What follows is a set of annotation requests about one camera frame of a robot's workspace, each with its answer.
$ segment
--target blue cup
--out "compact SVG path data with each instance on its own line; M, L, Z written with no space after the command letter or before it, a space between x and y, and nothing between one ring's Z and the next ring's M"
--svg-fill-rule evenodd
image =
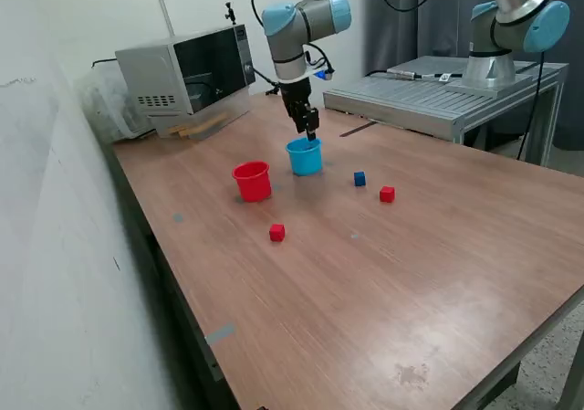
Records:
M322 156L320 154L320 139L309 141L300 138L286 146L290 156L292 171L296 175L311 175L322 170Z

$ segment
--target wooden table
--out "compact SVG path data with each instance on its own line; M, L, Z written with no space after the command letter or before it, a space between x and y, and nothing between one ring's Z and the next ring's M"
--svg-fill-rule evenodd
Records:
M243 409L472 408L582 300L583 179L388 126L339 137L363 121L332 111L323 172L296 177L281 99L253 102L204 142L115 148ZM231 172L254 159L274 193L244 204Z

